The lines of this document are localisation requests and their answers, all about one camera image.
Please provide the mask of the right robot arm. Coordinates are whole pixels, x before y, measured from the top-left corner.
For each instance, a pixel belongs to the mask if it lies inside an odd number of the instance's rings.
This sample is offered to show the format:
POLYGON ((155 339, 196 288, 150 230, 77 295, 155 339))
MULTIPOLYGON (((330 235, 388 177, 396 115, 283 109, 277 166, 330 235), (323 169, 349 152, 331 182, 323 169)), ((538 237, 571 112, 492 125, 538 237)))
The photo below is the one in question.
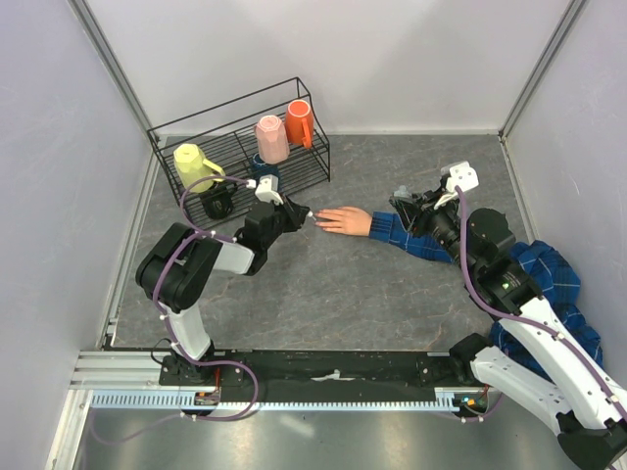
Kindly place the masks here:
POLYGON ((459 265, 474 302, 509 332, 546 372, 540 377, 473 338, 449 360, 460 385, 481 380, 544 422, 580 469, 611 469, 626 452, 626 392, 557 318, 538 284, 509 254, 515 237, 496 210, 470 211, 460 189, 389 199, 409 235, 430 235, 459 265))

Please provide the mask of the mannequin hand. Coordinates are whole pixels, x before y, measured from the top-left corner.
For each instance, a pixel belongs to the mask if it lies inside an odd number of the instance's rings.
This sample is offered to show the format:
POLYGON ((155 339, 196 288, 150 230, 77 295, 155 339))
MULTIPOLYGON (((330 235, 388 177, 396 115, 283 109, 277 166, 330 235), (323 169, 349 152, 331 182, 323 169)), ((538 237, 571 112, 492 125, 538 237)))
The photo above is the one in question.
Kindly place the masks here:
POLYGON ((367 237, 372 223, 368 212, 355 207, 325 209, 314 216, 315 224, 323 231, 347 236, 367 237))

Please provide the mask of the blue plaid sleeve forearm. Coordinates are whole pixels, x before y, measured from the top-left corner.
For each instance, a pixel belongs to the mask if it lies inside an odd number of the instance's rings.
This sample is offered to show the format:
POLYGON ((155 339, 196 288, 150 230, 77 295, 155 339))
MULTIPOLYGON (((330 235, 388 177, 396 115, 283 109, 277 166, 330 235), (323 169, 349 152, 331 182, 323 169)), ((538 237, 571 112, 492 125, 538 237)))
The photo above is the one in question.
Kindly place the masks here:
POLYGON ((431 236, 416 237, 409 234, 396 213, 376 211, 372 215, 368 238, 399 248, 420 259, 453 262, 431 236))

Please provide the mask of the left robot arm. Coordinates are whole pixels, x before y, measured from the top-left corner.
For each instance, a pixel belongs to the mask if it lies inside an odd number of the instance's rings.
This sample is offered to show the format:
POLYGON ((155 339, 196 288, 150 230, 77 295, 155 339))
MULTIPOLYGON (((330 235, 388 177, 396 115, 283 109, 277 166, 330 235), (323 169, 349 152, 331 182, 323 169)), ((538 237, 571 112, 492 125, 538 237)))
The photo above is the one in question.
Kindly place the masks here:
POLYGON ((280 203, 254 203, 232 237, 198 232, 177 222, 140 262, 135 283, 159 310, 172 349, 184 357, 181 374, 192 384, 207 384, 216 370, 210 357, 213 340, 199 308, 210 275, 257 274, 272 244, 281 235, 300 230, 312 215, 308 207, 283 197, 280 203))

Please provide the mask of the nail polish bottle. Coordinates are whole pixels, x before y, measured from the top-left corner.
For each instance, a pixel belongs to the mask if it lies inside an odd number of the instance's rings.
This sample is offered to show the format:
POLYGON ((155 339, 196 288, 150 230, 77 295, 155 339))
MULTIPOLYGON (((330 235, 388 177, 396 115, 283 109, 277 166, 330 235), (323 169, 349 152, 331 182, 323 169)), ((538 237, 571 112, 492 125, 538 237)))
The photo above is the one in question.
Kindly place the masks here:
POLYGON ((400 185, 398 189, 393 192, 392 197, 395 199, 410 200, 412 198, 412 192, 406 185, 400 185))

